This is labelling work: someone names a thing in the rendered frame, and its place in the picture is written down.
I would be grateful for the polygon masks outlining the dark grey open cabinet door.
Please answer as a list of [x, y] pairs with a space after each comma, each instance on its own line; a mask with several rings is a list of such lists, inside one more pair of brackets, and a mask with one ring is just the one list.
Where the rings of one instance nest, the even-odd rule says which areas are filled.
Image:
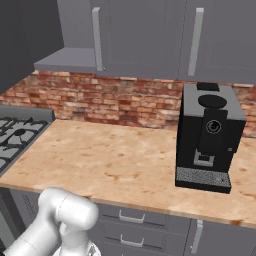
[[63, 47], [57, 0], [0, 0], [0, 95]]

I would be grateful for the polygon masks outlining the grey stove with black grates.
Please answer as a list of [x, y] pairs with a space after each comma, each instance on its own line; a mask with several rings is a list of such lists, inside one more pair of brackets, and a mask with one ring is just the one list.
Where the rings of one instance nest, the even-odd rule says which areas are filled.
[[[0, 178], [54, 121], [52, 109], [0, 105]], [[27, 228], [10, 190], [0, 185], [0, 252]]]

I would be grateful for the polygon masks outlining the grey base cabinet panel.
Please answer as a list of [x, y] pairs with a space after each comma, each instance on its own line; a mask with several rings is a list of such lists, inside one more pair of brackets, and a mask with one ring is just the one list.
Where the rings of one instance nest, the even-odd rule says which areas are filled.
[[11, 189], [10, 193], [20, 213], [20, 216], [28, 227], [36, 218], [38, 213], [38, 199], [40, 194], [37, 192], [27, 192]]

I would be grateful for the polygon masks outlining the grey base cabinet door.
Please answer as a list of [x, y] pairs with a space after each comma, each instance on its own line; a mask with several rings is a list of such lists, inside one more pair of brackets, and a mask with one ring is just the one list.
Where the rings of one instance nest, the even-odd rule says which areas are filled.
[[256, 229], [203, 221], [196, 254], [190, 252], [196, 232], [191, 220], [184, 256], [256, 256]]

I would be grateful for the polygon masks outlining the grey wall cabinet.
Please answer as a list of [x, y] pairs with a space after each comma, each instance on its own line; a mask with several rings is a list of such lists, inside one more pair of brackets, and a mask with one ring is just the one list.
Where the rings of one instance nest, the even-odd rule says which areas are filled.
[[39, 70], [96, 73], [90, 0], [57, 0], [64, 46], [37, 61]]

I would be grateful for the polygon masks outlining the grey drawer front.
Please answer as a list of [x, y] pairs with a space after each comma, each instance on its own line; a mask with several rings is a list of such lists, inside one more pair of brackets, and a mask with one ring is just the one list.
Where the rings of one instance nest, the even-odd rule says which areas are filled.
[[[142, 248], [123, 245], [125, 240], [141, 242]], [[102, 256], [183, 256], [186, 237], [153, 229], [98, 221], [89, 231], [89, 237], [98, 246]]]
[[[188, 233], [190, 220], [184, 217], [160, 214], [145, 210], [137, 210], [119, 206], [111, 206], [107, 204], [99, 204], [100, 217], [103, 220], [117, 221], [120, 223], [135, 224], [142, 227], [163, 230], [169, 233], [185, 236]], [[145, 214], [143, 224], [130, 223], [119, 220], [119, 210], [122, 210], [124, 216], [141, 218]]]

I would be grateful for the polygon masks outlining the grey wall cabinet door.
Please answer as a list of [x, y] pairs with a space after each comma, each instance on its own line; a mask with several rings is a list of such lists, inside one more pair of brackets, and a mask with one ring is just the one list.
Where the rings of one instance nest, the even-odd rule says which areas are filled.
[[185, 0], [93, 0], [100, 9], [103, 73], [175, 79]]
[[[204, 17], [195, 75], [189, 76], [197, 7]], [[256, 0], [187, 0], [178, 78], [256, 84]]]

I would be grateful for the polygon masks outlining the black coffee machine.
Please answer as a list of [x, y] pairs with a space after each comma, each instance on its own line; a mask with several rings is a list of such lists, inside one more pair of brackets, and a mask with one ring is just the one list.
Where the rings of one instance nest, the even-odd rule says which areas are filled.
[[229, 168], [246, 116], [230, 86], [183, 87], [176, 140], [175, 185], [229, 193]]

